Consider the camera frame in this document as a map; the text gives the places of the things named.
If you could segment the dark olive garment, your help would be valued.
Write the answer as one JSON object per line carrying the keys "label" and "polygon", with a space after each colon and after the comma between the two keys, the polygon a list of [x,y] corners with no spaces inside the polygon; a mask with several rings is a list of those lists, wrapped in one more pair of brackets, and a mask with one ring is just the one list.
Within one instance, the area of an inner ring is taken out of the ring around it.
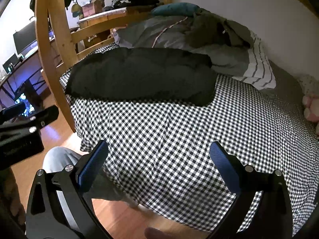
{"label": "dark olive garment", "polygon": [[185,32],[185,41],[196,49],[207,45],[227,45],[240,49],[251,48],[251,43],[242,38],[227,20],[207,12],[194,13],[190,30]]}

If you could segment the dark desk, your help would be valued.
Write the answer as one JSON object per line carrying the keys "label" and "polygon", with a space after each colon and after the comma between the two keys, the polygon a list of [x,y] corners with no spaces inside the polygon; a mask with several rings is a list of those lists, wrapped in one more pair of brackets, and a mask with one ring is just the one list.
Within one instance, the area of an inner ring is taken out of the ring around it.
{"label": "dark desk", "polygon": [[29,80],[42,100],[51,91],[43,79],[38,47],[29,46],[18,54],[14,46],[1,47],[1,107],[12,106],[16,90]]}

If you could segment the black computer monitor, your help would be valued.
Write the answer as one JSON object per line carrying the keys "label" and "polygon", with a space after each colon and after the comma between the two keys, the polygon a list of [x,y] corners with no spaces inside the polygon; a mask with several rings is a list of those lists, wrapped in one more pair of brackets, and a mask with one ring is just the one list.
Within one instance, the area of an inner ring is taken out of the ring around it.
{"label": "black computer monitor", "polygon": [[36,40],[35,22],[32,21],[20,31],[13,34],[17,54],[21,54],[30,44]]}

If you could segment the pink plush toy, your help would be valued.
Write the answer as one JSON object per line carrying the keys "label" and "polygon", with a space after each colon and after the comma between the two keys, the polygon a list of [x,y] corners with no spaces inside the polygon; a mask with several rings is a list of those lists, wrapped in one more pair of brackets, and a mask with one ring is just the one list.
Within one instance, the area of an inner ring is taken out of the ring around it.
{"label": "pink plush toy", "polygon": [[317,95],[303,96],[302,103],[304,106],[304,117],[307,121],[316,123],[316,134],[318,135],[318,122],[319,122],[319,98]]}

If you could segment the teal pillow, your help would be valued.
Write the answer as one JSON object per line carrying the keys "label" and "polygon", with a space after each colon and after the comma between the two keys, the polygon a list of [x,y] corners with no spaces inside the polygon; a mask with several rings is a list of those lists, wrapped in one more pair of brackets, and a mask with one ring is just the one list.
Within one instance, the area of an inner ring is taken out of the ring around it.
{"label": "teal pillow", "polygon": [[185,16],[192,17],[195,12],[200,10],[198,5],[179,2],[161,5],[152,9],[151,14],[153,16]]}

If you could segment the person's jeans leg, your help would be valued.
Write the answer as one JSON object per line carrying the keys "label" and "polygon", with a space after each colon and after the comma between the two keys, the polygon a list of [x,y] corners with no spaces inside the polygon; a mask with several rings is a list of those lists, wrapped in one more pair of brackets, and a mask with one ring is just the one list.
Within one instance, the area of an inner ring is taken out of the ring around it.
{"label": "person's jeans leg", "polygon": [[138,206],[127,193],[120,190],[106,175],[103,167],[109,150],[106,142],[98,144],[90,154],[80,155],[65,147],[54,147],[46,153],[43,169],[46,173],[55,173],[65,169],[67,165],[78,167],[76,180],[87,203],[92,199],[107,201],[123,201],[130,207]]}

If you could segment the grey quilt with stripe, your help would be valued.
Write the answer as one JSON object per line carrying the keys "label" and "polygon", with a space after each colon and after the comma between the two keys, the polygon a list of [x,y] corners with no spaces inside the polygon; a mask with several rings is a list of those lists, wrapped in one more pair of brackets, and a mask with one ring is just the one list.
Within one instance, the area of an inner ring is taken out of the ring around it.
{"label": "grey quilt with stripe", "polygon": [[214,71],[243,77],[249,65],[247,49],[211,44],[193,48],[186,42],[190,18],[183,16],[155,16],[131,23],[114,34],[115,43],[124,48],[173,48],[208,55]]}

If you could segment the wooden bunk bed frame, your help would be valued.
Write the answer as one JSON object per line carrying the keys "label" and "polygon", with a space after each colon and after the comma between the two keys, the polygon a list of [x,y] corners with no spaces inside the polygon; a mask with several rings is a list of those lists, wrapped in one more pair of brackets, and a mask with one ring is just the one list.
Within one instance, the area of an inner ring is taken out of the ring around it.
{"label": "wooden bunk bed frame", "polygon": [[109,37],[81,52],[76,51],[76,44],[95,34],[145,20],[150,17],[152,9],[152,6],[128,7],[115,18],[101,20],[72,33],[67,21],[64,0],[36,0],[35,31],[43,76],[72,131],[75,130],[74,118],[59,79],[93,50],[114,42],[114,38]]}

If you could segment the dark green large jacket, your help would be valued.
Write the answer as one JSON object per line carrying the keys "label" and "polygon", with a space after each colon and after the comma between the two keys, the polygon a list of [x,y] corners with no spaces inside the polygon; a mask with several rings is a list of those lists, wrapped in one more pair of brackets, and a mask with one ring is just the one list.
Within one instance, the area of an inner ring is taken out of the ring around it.
{"label": "dark green large jacket", "polygon": [[108,101],[182,101],[206,106],[217,74],[208,55],[172,48],[115,48],[71,69],[65,92]]}

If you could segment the white grey striped pillow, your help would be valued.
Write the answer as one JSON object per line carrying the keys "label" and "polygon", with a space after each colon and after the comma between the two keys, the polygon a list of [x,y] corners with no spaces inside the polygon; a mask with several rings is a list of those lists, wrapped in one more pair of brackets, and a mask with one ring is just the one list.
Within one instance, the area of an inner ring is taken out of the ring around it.
{"label": "white grey striped pillow", "polygon": [[265,54],[262,40],[254,33],[250,32],[253,38],[253,45],[248,50],[249,64],[243,76],[232,77],[237,81],[251,84],[258,90],[274,89],[276,79],[270,65],[270,61]]}

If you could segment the black white checkered bedsheet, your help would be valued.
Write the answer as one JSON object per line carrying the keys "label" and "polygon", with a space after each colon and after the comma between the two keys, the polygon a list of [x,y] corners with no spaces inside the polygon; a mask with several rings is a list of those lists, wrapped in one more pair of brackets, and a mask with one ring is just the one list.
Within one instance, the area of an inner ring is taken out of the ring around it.
{"label": "black white checkered bedsheet", "polygon": [[257,171],[283,172],[298,232],[316,208],[318,139],[303,115],[298,81],[273,65],[277,87],[259,91],[217,77],[204,108],[176,103],[103,102],[67,96],[81,150],[109,146],[88,191],[95,199],[133,200],[168,219],[212,231],[235,199],[209,155],[218,141]]}

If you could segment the cardboard box on shelf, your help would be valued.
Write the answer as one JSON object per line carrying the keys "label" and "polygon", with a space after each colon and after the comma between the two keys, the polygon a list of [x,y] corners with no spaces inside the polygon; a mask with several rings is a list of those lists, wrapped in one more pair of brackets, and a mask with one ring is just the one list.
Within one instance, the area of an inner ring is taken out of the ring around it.
{"label": "cardboard box on shelf", "polygon": [[90,3],[82,6],[84,18],[102,12],[104,8],[104,0],[92,0]]}

